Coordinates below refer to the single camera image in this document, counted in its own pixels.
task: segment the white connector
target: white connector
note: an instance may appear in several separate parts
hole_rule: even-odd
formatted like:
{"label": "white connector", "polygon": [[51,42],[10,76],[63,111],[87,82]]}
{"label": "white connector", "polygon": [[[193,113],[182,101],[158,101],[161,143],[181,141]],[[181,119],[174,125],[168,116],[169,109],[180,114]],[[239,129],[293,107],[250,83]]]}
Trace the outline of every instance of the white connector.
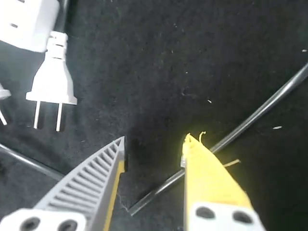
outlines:
{"label": "white connector", "polygon": [[58,0],[0,0],[0,40],[45,52],[59,9]]}
{"label": "white connector", "polygon": [[38,128],[40,102],[58,103],[56,131],[60,131],[63,103],[77,104],[74,86],[65,62],[67,34],[53,31],[47,43],[45,60],[36,73],[27,100],[37,101],[34,128]]}
{"label": "white connector", "polygon": [[[0,84],[0,100],[4,100],[11,96],[11,93],[9,90],[3,89],[3,86]],[[0,110],[0,120],[3,123],[3,125],[7,125],[6,119],[4,118],[1,110]]]}

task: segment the socket hole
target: socket hole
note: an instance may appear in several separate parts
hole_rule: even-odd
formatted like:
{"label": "socket hole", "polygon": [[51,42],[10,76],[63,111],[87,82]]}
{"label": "socket hole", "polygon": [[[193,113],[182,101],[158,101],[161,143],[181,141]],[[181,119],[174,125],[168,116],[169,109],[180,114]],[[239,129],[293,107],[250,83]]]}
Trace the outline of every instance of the socket hole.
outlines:
{"label": "socket hole", "polygon": [[205,219],[215,218],[215,213],[207,207],[199,207],[196,211],[196,215],[198,217],[205,218]]}
{"label": "socket hole", "polygon": [[21,231],[32,231],[35,230],[40,223],[39,218],[29,218],[23,222],[20,227]]}
{"label": "socket hole", "polygon": [[246,224],[252,223],[252,219],[250,218],[250,216],[248,216],[246,213],[241,212],[241,211],[237,211],[233,213],[233,219],[235,221],[239,221],[239,222],[246,223]]}
{"label": "socket hole", "polygon": [[60,225],[58,231],[75,231],[76,229],[77,222],[75,222],[74,220],[66,220]]}
{"label": "socket hole", "polygon": [[14,24],[14,23],[11,23],[10,25],[11,25],[12,27],[14,27],[14,28],[18,28],[18,25]]}

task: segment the black cable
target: black cable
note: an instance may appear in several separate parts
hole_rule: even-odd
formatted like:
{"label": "black cable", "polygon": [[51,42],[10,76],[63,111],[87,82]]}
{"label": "black cable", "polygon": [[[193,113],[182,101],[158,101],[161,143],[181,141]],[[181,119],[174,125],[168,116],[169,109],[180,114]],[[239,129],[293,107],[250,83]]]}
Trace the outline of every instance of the black cable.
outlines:
{"label": "black cable", "polygon": [[69,0],[58,0],[60,3],[60,11],[58,14],[58,18],[56,24],[54,26],[54,30],[58,32],[65,32],[65,25],[67,21],[67,12],[69,7]]}

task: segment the power plug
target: power plug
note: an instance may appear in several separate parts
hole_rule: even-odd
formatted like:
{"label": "power plug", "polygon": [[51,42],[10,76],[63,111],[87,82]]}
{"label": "power plug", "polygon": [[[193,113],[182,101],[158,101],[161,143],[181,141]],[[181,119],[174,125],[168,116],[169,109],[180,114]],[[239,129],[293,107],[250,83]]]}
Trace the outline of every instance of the power plug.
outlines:
{"label": "power plug", "polygon": [[[0,100],[4,100],[11,96],[11,93],[9,90],[6,90],[3,88],[3,86],[0,84]],[[7,125],[6,119],[4,118],[2,111],[0,110],[0,120],[3,123],[3,125]]]}
{"label": "power plug", "polygon": [[0,0],[0,40],[44,52],[59,9],[58,0]]}
{"label": "power plug", "polygon": [[53,31],[47,43],[45,60],[37,71],[27,100],[37,101],[34,128],[38,128],[40,102],[58,103],[56,131],[60,131],[63,103],[77,104],[72,77],[65,62],[67,34]]}

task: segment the metal prong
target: metal prong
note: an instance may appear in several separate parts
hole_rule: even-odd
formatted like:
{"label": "metal prong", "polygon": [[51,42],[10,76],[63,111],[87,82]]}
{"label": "metal prong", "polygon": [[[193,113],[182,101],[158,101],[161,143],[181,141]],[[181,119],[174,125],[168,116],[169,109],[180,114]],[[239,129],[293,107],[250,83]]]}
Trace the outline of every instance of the metal prong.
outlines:
{"label": "metal prong", "polygon": [[39,108],[40,108],[40,101],[37,101],[37,107],[35,109],[35,115],[34,115],[34,125],[33,127],[35,129],[38,129],[38,123],[39,123]]}
{"label": "metal prong", "polygon": [[3,125],[7,125],[8,123],[6,122],[3,114],[2,114],[2,111],[0,110],[0,119],[1,119],[1,122],[3,123]]}
{"label": "metal prong", "polygon": [[60,127],[61,127],[62,106],[63,106],[63,104],[60,103],[59,109],[58,109],[58,118],[57,118],[57,127],[56,127],[57,132],[60,131]]}

